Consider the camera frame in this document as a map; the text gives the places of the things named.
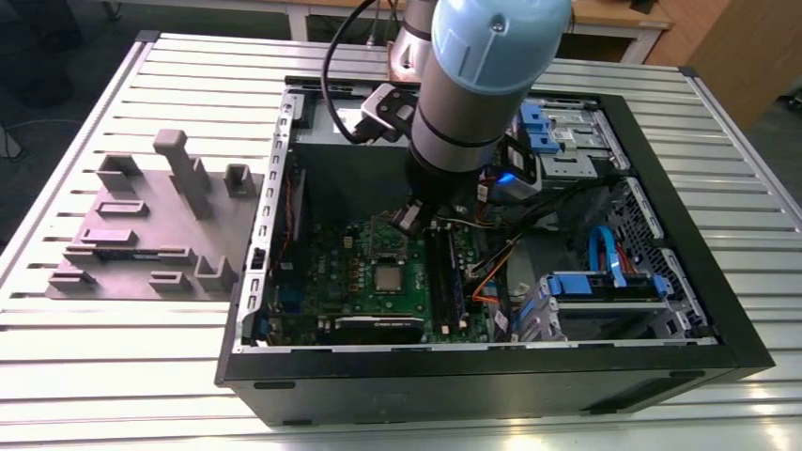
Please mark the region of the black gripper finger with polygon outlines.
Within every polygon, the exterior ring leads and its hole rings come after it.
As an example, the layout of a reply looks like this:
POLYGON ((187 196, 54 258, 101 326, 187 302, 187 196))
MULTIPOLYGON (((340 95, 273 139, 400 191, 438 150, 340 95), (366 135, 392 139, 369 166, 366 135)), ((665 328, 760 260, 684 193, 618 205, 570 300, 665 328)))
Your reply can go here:
POLYGON ((418 234, 430 224, 434 206, 420 199, 409 199, 392 219, 392 225, 404 234, 418 234))

